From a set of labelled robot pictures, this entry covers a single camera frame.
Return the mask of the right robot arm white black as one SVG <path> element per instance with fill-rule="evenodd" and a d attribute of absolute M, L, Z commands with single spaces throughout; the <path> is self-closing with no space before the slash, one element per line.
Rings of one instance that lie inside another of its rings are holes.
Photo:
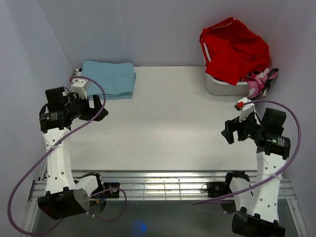
<path fill-rule="evenodd" d="M 232 231 L 243 237 L 283 237 L 285 228 L 279 224 L 278 194 L 281 174 L 276 174 L 289 157 L 290 140 L 283 137 L 286 113 L 268 108 L 261 122 L 251 112 L 245 119 L 235 118 L 225 122 L 221 134 L 229 144 L 238 140 L 252 139 L 257 147 L 257 174 L 252 190 L 236 195 L 241 185 L 236 179 L 223 183 L 224 193 L 234 196 L 236 211 L 232 220 Z"/>

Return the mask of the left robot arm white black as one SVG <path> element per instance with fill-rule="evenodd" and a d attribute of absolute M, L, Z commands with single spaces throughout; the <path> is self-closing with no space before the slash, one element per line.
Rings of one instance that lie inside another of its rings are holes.
<path fill-rule="evenodd" d="M 47 156 L 47 182 L 45 195 L 38 198 L 39 208 L 53 220 L 89 211 L 89 197 L 100 197 L 105 186 L 101 175 L 88 173 L 78 180 L 72 176 L 70 161 L 71 125 L 73 120 L 101 121 L 108 115 L 98 95 L 89 100 L 63 87 L 46 90 L 47 104 L 39 112 Z"/>

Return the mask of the red trousers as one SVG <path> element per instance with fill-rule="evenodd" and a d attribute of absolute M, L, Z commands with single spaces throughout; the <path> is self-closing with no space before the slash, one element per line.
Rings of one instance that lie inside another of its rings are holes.
<path fill-rule="evenodd" d="M 262 71 L 270 65 L 269 46 L 233 17 L 204 28 L 199 42 L 205 72 L 231 85 L 236 85 L 248 73 Z"/>

